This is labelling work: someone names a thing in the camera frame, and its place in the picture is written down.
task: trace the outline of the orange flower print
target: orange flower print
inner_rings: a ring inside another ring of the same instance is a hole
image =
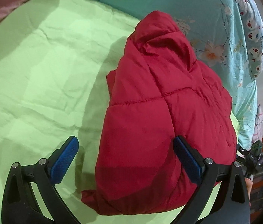
[[[199,58],[207,62],[209,66],[214,66],[216,63],[224,62],[223,52],[223,45],[215,46],[212,42],[207,41],[205,45],[205,51],[199,55]]]

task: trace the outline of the silver bolt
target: silver bolt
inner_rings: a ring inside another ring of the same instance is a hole
[[[41,159],[39,160],[39,164],[43,165],[43,164],[45,164],[45,163],[46,163],[46,159],[45,159],[45,158],[41,158]]]
[[[13,168],[17,168],[17,167],[18,167],[18,162],[13,163],[13,164],[12,164],[12,167],[13,167]]]
[[[205,162],[207,164],[213,164],[213,160],[211,158],[209,158],[209,157],[205,159]]]
[[[233,162],[233,165],[234,165],[235,167],[240,167],[240,163],[237,162],[237,161]]]

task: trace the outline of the red fabric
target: red fabric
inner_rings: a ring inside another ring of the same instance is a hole
[[[82,192],[82,202],[97,213],[148,214],[185,205],[196,185],[173,152],[177,135],[216,163],[235,160],[232,99],[169,15],[153,12],[138,24],[107,83],[97,189]]]

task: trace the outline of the red puffer jacket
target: red puffer jacket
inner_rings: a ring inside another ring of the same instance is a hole
[[[152,12],[138,24],[107,83],[97,189],[82,192],[82,202],[97,213],[147,214],[185,205],[196,185],[173,152],[177,135],[216,163],[235,160],[232,98],[169,15]]]

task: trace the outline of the blue gripper pad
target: blue gripper pad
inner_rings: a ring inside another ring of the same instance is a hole
[[[190,181],[200,185],[205,171],[203,157],[196,149],[193,149],[182,136],[174,138],[173,149]]]
[[[55,150],[49,157],[47,172],[52,185],[61,183],[78,150],[78,139],[70,136],[61,148]]]

